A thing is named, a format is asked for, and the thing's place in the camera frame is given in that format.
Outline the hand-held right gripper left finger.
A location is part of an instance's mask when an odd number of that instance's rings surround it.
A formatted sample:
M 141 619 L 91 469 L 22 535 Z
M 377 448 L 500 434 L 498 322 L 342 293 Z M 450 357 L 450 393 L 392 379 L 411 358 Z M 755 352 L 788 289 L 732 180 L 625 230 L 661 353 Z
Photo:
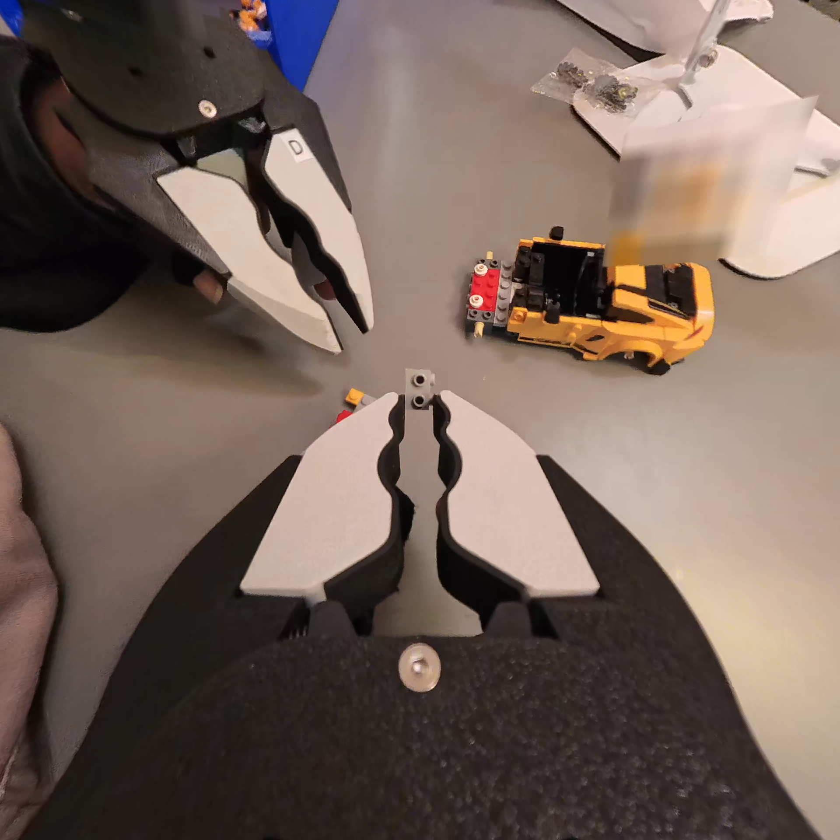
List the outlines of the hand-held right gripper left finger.
M 376 607 L 397 591 L 414 504 L 397 483 L 405 397 L 388 392 L 320 434 L 291 478 L 239 583 L 242 595 L 313 609 L 336 602 L 370 636 Z

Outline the person's left forearm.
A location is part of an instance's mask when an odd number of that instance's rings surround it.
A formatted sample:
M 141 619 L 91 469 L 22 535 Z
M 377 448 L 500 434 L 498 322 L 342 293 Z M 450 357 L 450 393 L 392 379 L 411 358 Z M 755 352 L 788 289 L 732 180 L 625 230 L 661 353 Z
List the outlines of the person's left forearm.
M 85 146 L 60 115 L 55 64 L 19 38 L 1 46 L 2 328 L 75 328 L 105 312 L 172 250 L 96 194 Z

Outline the white book stand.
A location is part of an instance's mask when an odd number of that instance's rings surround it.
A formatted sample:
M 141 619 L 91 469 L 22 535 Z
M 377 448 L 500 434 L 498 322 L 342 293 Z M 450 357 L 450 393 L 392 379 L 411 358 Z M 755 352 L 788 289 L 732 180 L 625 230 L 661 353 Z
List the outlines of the white book stand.
M 634 114 L 572 105 L 620 160 L 609 266 L 718 259 L 772 280 L 838 253 L 838 125 L 718 41 L 626 68 Z

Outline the blue plastic bin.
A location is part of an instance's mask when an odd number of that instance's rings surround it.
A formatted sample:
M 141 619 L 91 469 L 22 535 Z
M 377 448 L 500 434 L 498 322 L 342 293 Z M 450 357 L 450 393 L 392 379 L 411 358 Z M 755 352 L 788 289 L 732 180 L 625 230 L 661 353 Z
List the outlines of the blue plastic bin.
M 240 1 L 224 2 L 223 15 L 266 52 L 283 75 L 302 91 L 310 77 L 337 7 L 338 1 L 264 1 L 269 31 L 246 33 L 233 15 Z

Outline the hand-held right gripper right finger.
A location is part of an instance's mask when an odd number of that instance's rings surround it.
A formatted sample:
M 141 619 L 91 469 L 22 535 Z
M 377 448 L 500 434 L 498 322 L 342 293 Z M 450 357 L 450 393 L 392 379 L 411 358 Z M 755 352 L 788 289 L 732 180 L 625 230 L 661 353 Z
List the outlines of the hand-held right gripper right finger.
M 538 454 L 463 397 L 434 398 L 437 575 L 486 629 L 499 605 L 598 595 L 601 586 Z

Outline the person's pink garment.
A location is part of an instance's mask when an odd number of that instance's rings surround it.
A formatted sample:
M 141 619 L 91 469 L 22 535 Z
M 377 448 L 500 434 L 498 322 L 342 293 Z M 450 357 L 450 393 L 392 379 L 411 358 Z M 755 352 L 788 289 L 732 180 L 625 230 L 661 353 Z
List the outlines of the person's pink garment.
M 1 429 L 1 838 L 20 838 L 53 789 L 39 708 L 58 587 L 24 510 L 11 438 Z

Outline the clear plastic bag dark pieces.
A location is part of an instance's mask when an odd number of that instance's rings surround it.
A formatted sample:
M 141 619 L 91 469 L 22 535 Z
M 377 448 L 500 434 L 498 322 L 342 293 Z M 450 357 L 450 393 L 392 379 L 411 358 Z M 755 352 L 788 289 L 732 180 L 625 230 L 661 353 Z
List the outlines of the clear plastic bag dark pieces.
M 583 102 L 613 114 L 634 114 L 644 104 L 644 86 L 611 62 L 573 48 L 537 80 L 530 92 L 557 102 Z

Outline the white paper bag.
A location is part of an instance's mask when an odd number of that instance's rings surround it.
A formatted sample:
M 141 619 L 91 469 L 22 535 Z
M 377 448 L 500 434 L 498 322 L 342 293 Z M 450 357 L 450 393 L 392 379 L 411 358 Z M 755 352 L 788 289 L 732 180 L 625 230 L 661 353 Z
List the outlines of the white paper bag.
M 629 45 L 687 58 L 710 48 L 727 23 L 772 18 L 770 1 L 561 1 L 588 23 Z

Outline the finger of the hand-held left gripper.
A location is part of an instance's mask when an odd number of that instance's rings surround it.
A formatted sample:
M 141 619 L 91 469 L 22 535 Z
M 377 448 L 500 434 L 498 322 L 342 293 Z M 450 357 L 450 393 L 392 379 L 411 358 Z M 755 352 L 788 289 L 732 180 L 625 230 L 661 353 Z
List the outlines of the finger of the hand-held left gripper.
M 263 235 L 256 205 L 225 175 L 183 167 L 159 186 L 221 259 L 228 292 L 310 345 L 339 354 L 342 346 L 323 306 L 303 289 L 291 264 Z
M 271 135 L 261 162 L 266 201 L 306 291 L 327 282 L 358 329 L 374 326 L 369 270 L 351 210 L 299 130 Z

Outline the yellow lego car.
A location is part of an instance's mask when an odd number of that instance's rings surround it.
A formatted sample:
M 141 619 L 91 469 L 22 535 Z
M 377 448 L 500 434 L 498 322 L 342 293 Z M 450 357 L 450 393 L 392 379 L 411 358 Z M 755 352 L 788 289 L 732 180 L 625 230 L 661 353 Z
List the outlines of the yellow lego car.
M 522 238 L 513 257 L 476 260 L 464 304 L 465 335 L 491 335 L 579 354 L 623 358 L 668 373 L 704 347 L 715 308 L 697 264 L 609 267 L 603 245 L 567 239 L 561 226 Z

